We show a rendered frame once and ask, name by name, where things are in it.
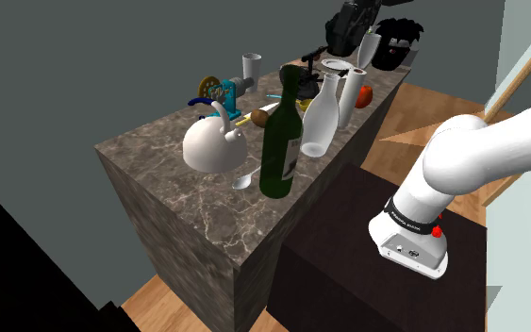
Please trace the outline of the tall white cone vase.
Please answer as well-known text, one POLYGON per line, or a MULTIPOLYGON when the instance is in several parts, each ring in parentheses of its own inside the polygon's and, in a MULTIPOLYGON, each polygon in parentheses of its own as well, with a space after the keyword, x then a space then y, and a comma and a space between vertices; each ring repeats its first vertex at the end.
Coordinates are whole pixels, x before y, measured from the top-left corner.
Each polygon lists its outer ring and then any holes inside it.
POLYGON ((364 70, 372 61, 374 54, 381 42, 381 36, 374 33, 371 28, 363 36, 357 53, 357 67, 364 70))

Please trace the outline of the black spiky-topped container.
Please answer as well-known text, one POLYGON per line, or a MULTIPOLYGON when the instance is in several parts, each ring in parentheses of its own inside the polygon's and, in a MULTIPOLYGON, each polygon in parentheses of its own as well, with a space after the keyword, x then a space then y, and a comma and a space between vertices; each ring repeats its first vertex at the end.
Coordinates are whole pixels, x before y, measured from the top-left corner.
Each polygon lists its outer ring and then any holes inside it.
POLYGON ((407 57, 412 43, 420 40, 422 32, 422 25, 407 18, 380 21, 375 33, 381 36, 381 40, 372 59, 373 67, 382 71, 392 71, 399 67, 407 57))

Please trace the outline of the black stand tool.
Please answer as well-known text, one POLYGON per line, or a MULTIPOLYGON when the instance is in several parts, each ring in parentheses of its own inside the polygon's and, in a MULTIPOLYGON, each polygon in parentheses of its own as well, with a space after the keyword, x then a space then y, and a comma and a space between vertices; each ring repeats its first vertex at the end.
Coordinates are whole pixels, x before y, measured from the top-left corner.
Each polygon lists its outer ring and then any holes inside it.
POLYGON ((313 52, 310 52, 301 57, 302 62, 307 63, 307 67, 300 66, 300 76, 298 81, 298 100, 313 99, 319 92, 318 83, 321 81, 319 74, 312 73, 313 62, 320 58, 322 52, 327 49, 326 46, 321 46, 313 52))

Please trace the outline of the grey cup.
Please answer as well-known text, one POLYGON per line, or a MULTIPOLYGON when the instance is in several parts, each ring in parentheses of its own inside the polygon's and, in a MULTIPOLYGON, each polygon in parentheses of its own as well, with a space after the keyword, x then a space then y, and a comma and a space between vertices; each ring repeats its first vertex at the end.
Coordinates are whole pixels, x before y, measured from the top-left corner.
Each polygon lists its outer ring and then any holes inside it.
POLYGON ((242 55, 243 78, 251 78, 253 81, 253 85, 246 89, 247 92, 255 92, 257 90, 261 61, 262 56, 256 53, 242 55))

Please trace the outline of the white plate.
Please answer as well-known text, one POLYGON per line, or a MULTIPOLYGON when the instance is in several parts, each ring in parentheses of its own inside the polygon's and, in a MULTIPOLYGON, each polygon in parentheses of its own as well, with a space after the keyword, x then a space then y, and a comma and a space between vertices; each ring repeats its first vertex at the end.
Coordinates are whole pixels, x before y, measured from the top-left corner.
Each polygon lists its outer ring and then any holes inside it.
POLYGON ((321 64, 327 69, 338 71, 340 76, 346 75, 350 70, 354 69, 353 64, 338 58, 323 59, 321 64))

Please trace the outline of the dark robot stand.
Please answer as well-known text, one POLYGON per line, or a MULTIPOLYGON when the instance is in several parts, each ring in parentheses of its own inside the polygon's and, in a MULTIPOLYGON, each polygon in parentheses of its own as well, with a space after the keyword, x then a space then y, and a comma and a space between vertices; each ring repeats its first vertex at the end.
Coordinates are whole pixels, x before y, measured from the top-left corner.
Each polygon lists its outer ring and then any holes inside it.
POLYGON ((432 280, 381 257, 368 223, 395 193, 348 165, 281 246, 268 312, 289 332, 485 332, 487 229, 450 210, 432 280))

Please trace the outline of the silver spoon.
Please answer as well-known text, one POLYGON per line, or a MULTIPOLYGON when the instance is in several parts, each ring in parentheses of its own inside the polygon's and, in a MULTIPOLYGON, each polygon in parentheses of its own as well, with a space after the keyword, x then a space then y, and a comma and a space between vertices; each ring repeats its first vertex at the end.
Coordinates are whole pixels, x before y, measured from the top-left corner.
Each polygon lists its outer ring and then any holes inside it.
POLYGON ((243 190, 243 189, 246 189, 248 188, 251 183, 252 183, 252 176, 257 173, 259 170, 261 169, 261 167, 257 167, 254 171, 252 171, 251 173, 249 174, 245 174, 239 178, 237 178, 233 184, 232 184, 232 188, 234 190, 243 190))

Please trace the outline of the white paper towel roll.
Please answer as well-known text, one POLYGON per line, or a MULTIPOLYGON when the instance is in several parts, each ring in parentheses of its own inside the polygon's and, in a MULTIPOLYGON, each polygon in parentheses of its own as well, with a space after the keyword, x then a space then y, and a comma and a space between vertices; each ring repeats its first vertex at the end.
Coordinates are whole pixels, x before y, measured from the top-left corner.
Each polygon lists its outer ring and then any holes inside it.
POLYGON ((339 129, 345 128, 351 119, 366 74, 367 72, 360 68, 353 68, 349 71, 346 77, 346 81, 339 101, 339 129))

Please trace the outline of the brown potato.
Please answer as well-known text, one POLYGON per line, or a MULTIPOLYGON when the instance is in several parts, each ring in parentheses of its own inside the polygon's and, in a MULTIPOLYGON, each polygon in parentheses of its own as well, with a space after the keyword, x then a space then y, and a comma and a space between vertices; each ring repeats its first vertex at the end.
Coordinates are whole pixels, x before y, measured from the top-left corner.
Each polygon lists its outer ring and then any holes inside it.
POLYGON ((265 128, 270 115, 266 110, 254 109, 250 114, 250 119, 254 125, 265 128))

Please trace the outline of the red apple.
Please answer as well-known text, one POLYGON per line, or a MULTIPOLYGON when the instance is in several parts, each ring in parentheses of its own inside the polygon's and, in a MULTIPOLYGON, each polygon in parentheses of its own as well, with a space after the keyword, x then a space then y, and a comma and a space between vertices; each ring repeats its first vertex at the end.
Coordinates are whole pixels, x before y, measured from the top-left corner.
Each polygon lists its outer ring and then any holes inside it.
POLYGON ((365 108, 373 101, 373 88, 371 86, 362 86, 360 88, 355 108, 365 108))

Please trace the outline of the white bottle vase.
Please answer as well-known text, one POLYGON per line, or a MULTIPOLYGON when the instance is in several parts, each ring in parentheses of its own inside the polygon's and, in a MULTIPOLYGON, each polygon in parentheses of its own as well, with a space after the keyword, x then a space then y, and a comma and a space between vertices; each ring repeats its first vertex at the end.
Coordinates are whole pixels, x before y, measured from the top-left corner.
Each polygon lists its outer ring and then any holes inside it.
POLYGON ((338 75, 325 74, 320 92, 311 101, 303 117, 301 151, 311 158, 320 158, 326 153, 338 127, 336 92, 339 81, 338 75))

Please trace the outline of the white kettle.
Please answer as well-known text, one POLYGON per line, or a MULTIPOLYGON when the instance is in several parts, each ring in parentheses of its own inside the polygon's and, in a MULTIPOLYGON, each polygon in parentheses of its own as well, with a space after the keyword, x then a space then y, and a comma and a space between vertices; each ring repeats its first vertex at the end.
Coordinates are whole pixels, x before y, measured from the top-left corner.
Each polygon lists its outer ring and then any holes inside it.
POLYGON ((233 128, 221 103, 211 106, 219 117, 206 117, 190 126, 182 141, 183 159, 196 171, 221 174, 240 167, 248 156, 247 140, 240 128, 233 128))

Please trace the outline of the dark green wine bottle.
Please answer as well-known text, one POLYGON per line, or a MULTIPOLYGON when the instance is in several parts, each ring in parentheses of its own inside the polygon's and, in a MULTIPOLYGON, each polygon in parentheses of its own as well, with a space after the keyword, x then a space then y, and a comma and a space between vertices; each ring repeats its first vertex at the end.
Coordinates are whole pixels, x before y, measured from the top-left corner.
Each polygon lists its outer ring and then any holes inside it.
POLYGON ((300 69, 286 65, 282 71, 282 98, 266 123, 259 176, 260 191, 274 199, 290 193, 303 134, 295 103, 300 69))

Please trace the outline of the yellow-handled white knife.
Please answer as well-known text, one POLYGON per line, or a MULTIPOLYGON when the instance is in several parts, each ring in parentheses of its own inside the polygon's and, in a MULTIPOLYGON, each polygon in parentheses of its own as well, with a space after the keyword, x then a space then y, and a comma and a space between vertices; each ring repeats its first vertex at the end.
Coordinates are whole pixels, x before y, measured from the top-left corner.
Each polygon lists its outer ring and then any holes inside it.
MULTIPOLYGON (((269 113, 269 115, 271 115, 271 113, 274 111, 274 109, 276 107, 277 107, 277 103, 272 103, 272 104, 269 104, 269 105, 267 105, 265 107, 261 107, 260 109, 266 110, 269 113)), ((239 121, 235 122, 235 125, 236 126, 241 126, 241 125, 244 125, 244 124, 247 124, 247 123, 252 123, 252 121, 250 119, 251 112, 243 115, 239 121)))

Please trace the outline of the teal meat grinder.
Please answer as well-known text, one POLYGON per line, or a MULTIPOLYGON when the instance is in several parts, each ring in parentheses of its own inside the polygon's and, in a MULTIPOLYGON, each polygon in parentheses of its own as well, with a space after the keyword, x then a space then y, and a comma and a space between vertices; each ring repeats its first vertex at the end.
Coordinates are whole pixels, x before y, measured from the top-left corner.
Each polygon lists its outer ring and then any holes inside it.
POLYGON ((252 77, 233 77, 220 81, 215 76, 206 76, 199 84, 197 96, 217 100, 225 108, 230 120, 241 116, 236 107, 236 99, 243 96, 255 81, 252 77))

